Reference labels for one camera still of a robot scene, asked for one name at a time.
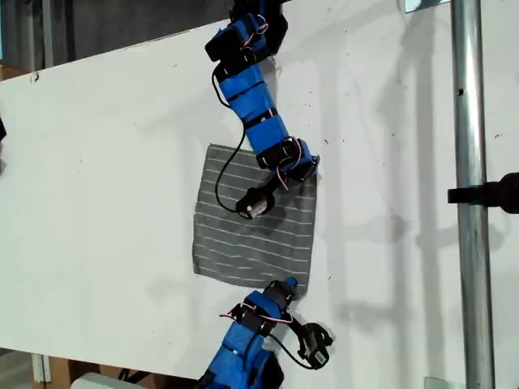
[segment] cardboard box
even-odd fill
[[[26,71],[20,71],[12,66],[0,62],[0,81],[4,81],[6,79],[13,79],[14,77],[18,77],[19,75],[26,74]]]

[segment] cable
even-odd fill
[[[285,347],[285,345],[278,338],[276,338],[273,334],[268,334],[268,336],[273,338],[276,341],[276,343],[279,344],[281,346],[281,348],[283,348],[283,351],[285,353],[287,353],[287,355],[290,357],[290,359],[292,359],[292,361],[294,361],[295,363],[297,363],[298,365],[300,365],[304,369],[315,370],[313,367],[308,366],[308,365],[304,365],[303,363],[301,363],[300,361],[295,359],[295,357],[290,353],[290,351]]]
[[[217,93],[217,97],[218,97],[218,100],[220,101],[220,103],[221,103],[224,107],[230,109],[230,105],[228,105],[227,103],[225,103],[225,102],[221,99],[220,93],[218,92],[217,84],[214,82],[214,79],[215,79],[216,75],[217,75],[217,69],[216,69],[216,67],[215,67],[215,68],[214,68],[214,71],[212,71],[212,76],[211,76],[211,82],[212,82],[212,87],[214,88],[214,92]]]
[[[217,181],[214,184],[214,195],[217,197],[218,205],[220,205],[220,207],[224,208],[226,211],[229,211],[229,212],[232,212],[232,213],[238,213],[238,211],[236,211],[235,209],[231,209],[229,207],[226,207],[221,202],[220,196],[218,195],[218,185],[220,184],[221,177],[224,175],[224,172],[227,169],[227,166],[229,166],[229,164],[231,163],[233,158],[236,156],[236,154],[238,154],[238,150],[242,147],[243,141],[245,140],[245,134],[246,134],[246,130],[245,130],[245,127],[243,127],[243,134],[242,134],[242,139],[240,140],[240,143],[238,143],[238,146],[236,146],[236,148],[234,149],[233,153],[230,155],[230,157],[227,160],[227,162],[225,162],[223,168],[221,168],[220,174],[218,174]]]
[[[249,340],[249,343],[245,347],[245,352],[243,353],[243,371],[247,371],[246,369],[246,363],[247,363],[247,354],[249,353],[249,348],[251,348],[252,342],[254,339],[256,339],[256,336],[258,335],[258,332],[254,334],[254,336],[251,337],[251,340]]]
[[[227,103],[225,103],[225,102],[221,99],[220,93],[218,92],[217,85],[216,85],[216,83],[214,82],[214,79],[215,79],[215,76],[216,76],[216,72],[217,72],[217,69],[215,68],[214,71],[212,71],[212,77],[211,77],[212,87],[214,88],[214,92],[217,93],[217,97],[218,97],[218,100],[220,101],[220,103],[221,103],[224,107],[230,109],[230,105],[228,105]],[[221,177],[224,175],[224,172],[225,172],[225,170],[227,169],[227,166],[229,166],[229,164],[230,164],[231,161],[234,159],[234,157],[236,156],[236,154],[238,154],[238,150],[242,147],[243,141],[245,140],[245,134],[246,134],[246,130],[245,130],[245,127],[243,127],[242,139],[240,140],[240,143],[238,143],[238,146],[234,149],[234,152],[230,155],[230,157],[229,157],[229,159],[227,160],[227,162],[225,162],[223,168],[221,168],[220,174],[218,174],[217,181],[216,181],[216,183],[215,183],[215,185],[214,185],[214,195],[215,195],[216,198],[217,198],[217,203],[218,203],[218,205],[220,205],[220,207],[224,208],[226,211],[228,211],[228,212],[232,212],[232,213],[238,213],[238,211],[236,211],[235,209],[231,209],[231,208],[229,208],[229,207],[227,207],[226,205],[223,204],[223,202],[220,200],[220,196],[218,195],[218,186],[220,185]]]
[[[259,314],[258,317],[264,318],[265,320],[268,320],[269,322],[281,323],[281,324],[292,324],[294,322],[294,318],[292,317],[292,315],[290,315],[290,320],[283,320],[281,318],[270,318],[268,316],[263,316],[262,314]]]

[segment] white stripe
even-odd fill
[[[221,276],[224,276],[226,278],[232,278],[232,279],[235,279],[235,280],[242,280],[242,281],[258,281],[258,282],[267,282],[265,280],[253,280],[251,278],[242,278],[242,277],[237,277],[237,276],[226,276],[225,274],[221,274]]]
[[[227,245],[227,246],[232,246],[232,247],[243,247],[243,248],[245,248],[245,249],[250,249],[250,250],[259,251],[259,252],[261,252],[261,253],[274,255],[274,256],[279,257],[279,258],[288,259],[288,260],[290,260],[290,261],[295,261],[295,262],[304,262],[304,263],[308,262],[306,259],[294,259],[294,258],[290,258],[290,257],[285,257],[284,255],[279,255],[279,254],[276,254],[276,253],[271,253],[270,251],[266,251],[266,250],[256,249],[255,247],[245,246],[245,245],[242,245],[242,244],[240,244],[240,243],[238,243],[237,245],[234,245],[234,244],[232,244],[232,243],[219,241],[218,239],[213,239],[212,237],[204,237],[204,239],[208,239],[208,240],[210,240],[210,241],[214,241],[214,242],[222,243],[222,244]]]
[[[216,185],[215,182],[213,181],[209,181],[209,180],[204,180],[204,182],[207,182],[208,184],[211,184],[211,185]],[[231,189],[236,189],[236,190],[241,190],[242,192],[247,192],[247,189],[243,189],[243,188],[238,188],[236,186],[231,186],[231,185],[227,185],[227,184],[222,184],[221,182],[218,184],[219,186],[226,186],[228,188],[231,188]],[[286,192],[281,192],[281,191],[278,191],[277,192],[279,195],[281,196],[290,196],[290,197],[294,197],[296,199],[301,199],[301,200],[315,200],[315,197],[308,197],[308,196],[298,196],[296,194],[290,194],[290,193],[286,193]]]
[[[207,192],[206,190],[201,190],[200,193],[203,193],[205,195],[214,196],[214,192]],[[232,197],[224,196],[223,194],[218,194],[218,197],[222,197],[223,199],[238,201],[237,199],[233,199]]]
[[[305,271],[291,271],[291,270],[285,269],[283,267],[276,266],[276,265],[271,265],[270,263],[265,263],[265,262],[263,262],[263,265],[267,265],[267,266],[270,266],[270,267],[275,267],[276,269],[279,269],[279,270],[282,270],[282,271],[286,271],[287,273],[290,273],[290,274],[303,274],[303,275],[306,275]]]
[[[216,170],[212,170],[212,169],[205,169],[206,172],[211,172],[211,173],[216,173],[216,174],[220,174],[220,172],[216,171]],[[235,178],[240,178],[242,180],[249,180],[249,181],[253,181],[253,182],[261,182],[263,183],[263,181],[261,180],[254,180],[252,178],[247,178],[247,177],[242,177],[242,176],[237,176],[236,174],[231,174],[231,173],[224,173],[224,176],[229,176],[229,177],[235,177]]]
[[[221,147],[216,147],[216,146],[209,146],[209,148],[211,148],[212,150],[220,150],[221,152],[228,152],[229,154],[232,154],[232,152],[234,150],[228,150],[226,148],[221,148]],[[254,153],[253,152],[246,152],[246,151],[243,151],[243,150],[239,150],[237,152],[237,154],[241,154],[243,156],[252,156],[254,157]]]
[[[296,221],[291,219],[283,219],[282,217],[275,217],[275,216],[269,216],[269,215],[259,215],[258,219],[272,219],[272,220],[279,220],[279,221],[288,221],[290,223],[300,224],[300,225],[312,225],[311,221]]]
[[[298,235],[296,233],[289,233],[288,231],[283,231],[282,229],[271,229],[269,227],[264,227],[262,225],[250,225],[250,224],[245,224],[245,223],[238,223],[237,221],[222,219],[220,217],[216,217],[216,216],[213,216],[213,215],[208,215],[207,213],[202,213],[202,212],[195,212],[195,215],[202,215],[202,216],[212,217],[213,219],[218,219],[218,220],[221,220],[221,221],[228,221],[229,223],[234,223],[234,224],[238,224],[238,225],[245,225],[247,227],[251,227],[251,228],[254,228],[254,229],[267,229],[268,231],[274,231],[276,233],[288,233],[289,235],[293,235],[295,237],[311,237],[311,235]]]
[[[208,225],[201,224],[201,223],[195,224],[195,226],[196,225],[198,225],[200,227],[205,227],[206,229],[213,229],[215,231],[220,231],[221,233],[229,233],[231,235],[236,235],[238,237],[251,237],[253,239],[258,239],[260,241],[274,243],[276,245],[281,245],[281,246],[285,246],[285,247],[290,247],[291,249],[294,249],[294,250],[309,250],[310,249],[310,247],[292,246],[292,245],[289,245],[288,243],[276,242],[276,241],[273,241],[273,240],[270,240],[270,239],[266,239],[264,237],[255,237],[254,235],[244,235],[244,234],[241,234],[241,233],[231,233],[230,231],[225,231],[224,229],[216,229],[214,227],[209,227]]]
[[[225,164],[227,162],[226,160],[217,160],[216,158],[207,158],[207,160],[214,160],[215,162],[221,162],[222,164]],[[236,163],[236,162],[229,162],[229,165],[236,165],[236,166],[241,166],[242,168],[259,170],[260,172],[264,172],[264,173],[268,172],[268,170],[256,168],[254,166],[242,165],[242,164],[239,164],[239,163]]]
[[[198,268],[199,268],[199,269],[206,270],[206,271],[212,271],[213,273],[218,273],[218,271],[213,270],[213,269],[209,269],[209,268],[207,268],[207,267],[198,266]]]
[[[212,259],[210,259],[208,257],[204,257],[203,255],[193,254],[193,256],[198,257],[198,258],[208,259],[208,260],[212,261]]]
[[[205,195],[210,195],[210,196],[214,196],[214,192],[208,192],[206,190],[201,190],[200,193],[203,193]],[[233,200],[233,201],[239,201],[240,199],[235,199],[233,197],[229,197],[229,196],[224,196],[223,194],[218,194],[219,197],[222,197],[223,199],[228,199],[228,200]],[[288,206],[283,206],[283,205],[276,205],[274,206],[275,208],[280,208],[280,209],[290,209],[291,211],[297,211],[297,212],[313,212],[312,209],[297,209],[295,207],[288,207]]]
[[[204,180],[204,182],[207,182],[208,184],[211,184],[211,185],[216,185],[216,183],[212,182],[212,181]],[[221,182],[218,185],[219,186],[225,186],[227,188],[231,188],[231,189],[235,189],[235,190],[241,190],[242,192],[247,192],[247,189],[238,188],[236,186],[231,186],[231,185],[227,185],[227,184],[222,184]]]
[[[214,205],[214,204],[206,203],[204,201],[199,201],[198,204],[208,205],[209,207],[218,208],[218,209],[221,209],[221,210],[224,209],[224,208],[220,207],[219,205]],[[295,221],[295,220],[291,220],[291,219],[282,219],[280,217],[266,216],[266,215],[258,216],[258,218],[273,219],[273,220],[280,220],[280,221],[288,221],[289,223],[295,223],[295,224],[300,224],[300,225],[312,224],[311,221]]]

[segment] black bracket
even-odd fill
[[[448,203],[501,207],[507,213],[519,214],[519,173],[509,173],[499,182],[449,189]]]
[[[6,127],[4,127],[2,118],[0,118],[0,142],[2,142],[2,139],[7,135]]]

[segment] wire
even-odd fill
[[[247,39],[247,40],[245,41],[245,43],[244,43],[243,46],[242,46],[242,49],[246,48],[246,47],[251,43],[252,38],[254,38],[254,35],[256,35],[255,32],[253,32],[253,33],[251,34],[251,36],[249,36],[249,39]]]
[[[230,109],[230,105],[229,105],[229,104],[226,104],[226,103],[221,99],[220,93],[218,92],[217,85],[216,85],[216,83],[214,82],[214,79],[215,79],[215,77],[216,77],[216,72],[217,72],[217,69],[215,68],[215,70],[212,71],[212,77],[211,77],[212,87],[214,88],[214,92],[217,93],[217,97],[218,97],[218,100],[220,101],[220,103],[221,103],[224,107]],[[231,161],[233,160],[233,158],[236,156],[236,154],[238,154],[238,150],[242,147],[243,141],[245,140],[245,134],[246,134],[246,130],[245,130],[245,127],[243,127],[242,139],[240,140],[240,143],[238,143],[238,146],[234,149],[234,152],[231,154],[231,156],[229,157],[229,159],[227,160],[227,162],[225,162],[223,168],[221,168],[220,174],[218,174],[217,181],[215,182],[215,185],[214,185],[214,195],[215,195],[216,198],[217,198],[217,203],[218,203],[218,205],[220,205],[220,207],[224,208],[226,211],[228,211],[228,212],[232,212],[232,213],[238,213],[238,211],[236,211],[235,209],[231,209],[231,208],[229,208],[229,207],[226,207],[226,206],[223,204],[223,202],[220,200],[220,196],[218,195],[218,186],[220,185],[221,177],[224,175],[224,172],[225,172],[225,170],[227,169],[227,166],[229,166],[229,164],[231,163]]]
[[[234,318],[234,316],[232,314],[219,314],[218,316],[220,316],[221,318],[231,318],[234,321],[236,321],[236,319]]]
[[[252,312],[256,311],[255,306],[249,306],[248,304],[242,304],[242,306],[246,306]],[[236,321],[236,318],[231,314],[231,312],[232,312],[232,310],[230,310],[226,314],[219,314],[218,316],[220,316],[221,318],[231,318],[234,321]],[[282,318],[271,318],[270,316],[264,316],[262,314],[259,314],[258,317],[264,318],[265,320],[268,320],[269,322],[281,323],[281,324],[292,324],[294,322],[294,318],[292,317],[292,315],[290,315],[290,320],[283,320]]]
[[[218,100],[220,101],[220,103],[221,103],[224,107],[230,109],[230,105],[227,104],[227,103],[225,103],[225,102],[221,99],[220,93],[218,92],[217,84],[214,82],[214,79],[215,79],[216,75],[217,75],[217,69],[216,69],[216,67],[215,67],[215,68],[214,68],[214,71],[212,71],[212,76],[211,76],[212,87],[214,88],[214,92],[216,92],[217,97],[218,97]]]
[[[273,334],[268,334],[268,336],[273,338],[276,341],[276,343],[279,344],[281,346],[281,348],[283,348],[283,351],[290,357],[290,359],[292,359],[292,361],[294,361],[295,363],[297,363],[298,365],[300,365],[304,369],[315,370],[313,367],[308,366],[308,365],[304,365],[303,363],[301,363],[300,361],[295,359],[295,357],[290,353],[290,351],[285,347],[285,345],[278,338],[276,338]]]
[[[293,137],[293,136],[290,136],[290,138],[295,142],[295,144],[298,145],[298,149],[299,149],[299,157],[298,157],[297,162],[294,164],[294,166],[292,166],[292,167],[289,169],[289,171],[295,169],[295,168],[299,165],[299,162],[301,162],[301,157],[302,157],[302,147],[301,147],[300,142],[299,142],[295,137]],[[283,178],[281,177],[281,173],[280,173],[279,168],[280,168],[280,166],[283,165],[283,162],[285,162],[286,160],[289,160],[289,159],[290,159],[289,157],[286,157],[285,159],[283,159],[283,160],[279,163],[279,165],[277,166],[277,168],[276,168],[277,177],[279,178],[279,181],[281,181],[281,184],[283,184],[283,186],[285,187],[286,190],[288,190],[289,187],[286,185],[286,181],[283,180]]]
[[[281,178],[281,173],[279,172],[279,166],[276,168],[277,177],[279,178],[279,181],[281,181],[281,184],[285,187],[286,190],[289,189],[289,187],[286,185],[286,182]]]
[[[258,35],[263,35],[263,34],[265,34],[267,32],[267,30],[268,30],[268,23],[265,23],[263,26],[260,26],[258,28],[258,31],[256,31],[256,33]]]
[[[292,166],[292,167],[290,168],[290,170],[294,169],[297,165],[299,165],[299,162],[301,162],[301,157],[302,157],[302,147],[301,147],[301,144],[300,144],[299,140],[297,140],[297,139],[296,139],[295,137],[293,137],[293,136],[292,136],[291,138],[295,141],[295,144],[298,145],[298,149],[299,149],[299,157],[298,157],[298,161],[295,163],[294,166]]]
[[[258,315],[259,318],[264,318],[265,320],[268,320],[269,322],[275,322],[275,323],[281,323],[281,324],[292,324],[294,321],[294,318],[292,315],[290,315],[290,320],[283,320],[281,318],[269,318],[268,316],[263,316],[262,314]]]
[[[242,138],[240,139],[240,143],[238,143],[238,146],[236,146],[236,148],[234,149],[233,153],[230,155],[230,157],[227,160],[227,162],[225,162],[223,168],[221,168],[220,174],[218,174],[217,181],[214,184],[214,195],[217,198],[218,205],[220,205],[220,207],[224,208],[226,211],[229,211],[229,212],[232,212],[232,213],[238,213],[238,211],[236,211],[235,209],[231,209],[229,207],[226,207],[223,204],[223,202],[220,200],[220,196],[218,195],[218,186],[220,185],[221,177],[224,175],[224,172],[227,169],[227,166],[229,166],[229,164],[231,163],[233,158],[236,156],[236,154],[238,154],[238,150],[242,147],[243,141],[245,140],[245,133],[246,133],[246,130],[245,130],[245,127],[243,127],[243,134],[242,134]]]

